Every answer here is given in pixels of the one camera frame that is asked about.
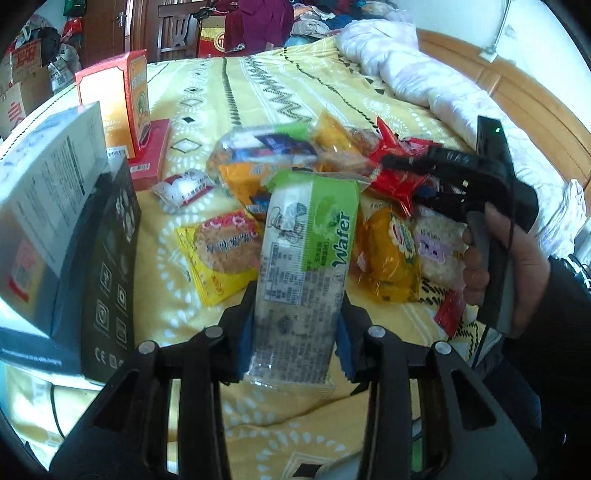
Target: finger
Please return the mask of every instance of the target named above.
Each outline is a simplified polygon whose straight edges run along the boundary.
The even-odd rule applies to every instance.
[[[464,288],[464,300],[468,305],[482,306],[482,302],[484,301],[484,291],[466,287]]]
[[[491,280],[491,276],[486,270],[470,270],[466,268],[463,272],[466,287],[475,290],[484,290]]]
[[[487,202],[485,205],[485,219],[489,232],[497,238],[504,246],[509,243],[511,221],[503,215],[496,207]],[[531,256],[532,250],[537,248],[535,239],[528,236],[518,225],[513,227],[513,239],[511,242],[511,253],[516,258]]]
[[[464,252],[464,263],[470,270],[482,270],[482,255],[476,247],[470,247]]]
[[[472,237],[472,232],[469,228],[466,228],[464,233],[462,233],[462,240],[464,240],[466,245],[472,245],[474,243],[474,238]]]

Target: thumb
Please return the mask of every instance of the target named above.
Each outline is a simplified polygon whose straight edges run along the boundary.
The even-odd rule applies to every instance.
[[[486,202],[484,214],[486,226],[491,235],[507,248],[511,233],[511,220],[499,212],[491,202]],[[509,249],[513,257],[521,258],[531,255],[531,243],[532,241],[530,237],[521,229],[521,227],[515,225],[513,228],[511,248]]]

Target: wooden chair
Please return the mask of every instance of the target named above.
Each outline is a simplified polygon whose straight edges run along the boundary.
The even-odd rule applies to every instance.
[[[195,58],[199,42],[199,23],[191,15],[201,7],[208,5],[208,0],[174,5],[159,5],[157,61]]]

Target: green and white wafer package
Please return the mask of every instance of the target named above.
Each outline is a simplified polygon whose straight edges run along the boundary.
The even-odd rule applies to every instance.
[[[280,171],[272,192],[256,290],[250,379],[322,384],[349,270],[359,186]]]

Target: white wall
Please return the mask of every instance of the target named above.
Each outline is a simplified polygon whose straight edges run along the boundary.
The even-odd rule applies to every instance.
[[[506,0],[394,0],[418,28],[492,45]],[[558,19],[541,0],[513,0],[497,49],[555,94],[591,131],[591,72]]]
[[[64,25],[66,24],[66,17],[64,17],[65,3],[65,0],[47,0],[35,12],[37,15],[45,17],[51,26],[60,33],[60,35],[64,30]]]

